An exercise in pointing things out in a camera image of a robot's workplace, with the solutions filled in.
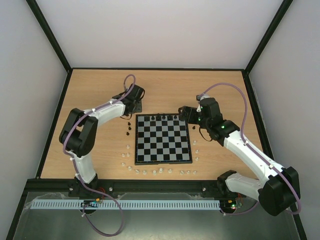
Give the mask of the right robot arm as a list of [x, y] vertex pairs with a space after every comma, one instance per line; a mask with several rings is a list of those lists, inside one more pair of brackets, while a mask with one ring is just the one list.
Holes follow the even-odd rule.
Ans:
[[180, 107], [178, 115], [180, 120], [205, 129], [213, 141], [235, 154], [255, 174], [256, 178], [249, 178], [234, 170], [223, 173], [217, 179], [222, 195], [234, 192], [250, 197], [272, 216], [299, 202], [298, 172], [283, 167], [252, 144], [234, 122], [223, 118], [213, 97], [202, 98], [198, 107]]

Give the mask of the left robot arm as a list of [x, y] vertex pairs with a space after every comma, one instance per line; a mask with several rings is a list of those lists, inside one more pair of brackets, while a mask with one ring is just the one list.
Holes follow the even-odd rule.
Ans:
[[74, 163], [78, 180], [90, 184], [97, 178], [91, 151], [98, 128], [112, 119], [136, 113], [137, 105], [142, 102], [144, 95], [142, 87], [131, 84], [129, 89], [100, 106], [86, 110], [74, 108], [70, 111], [59, 135], [59, 142], [63, 145], [63, 152]]

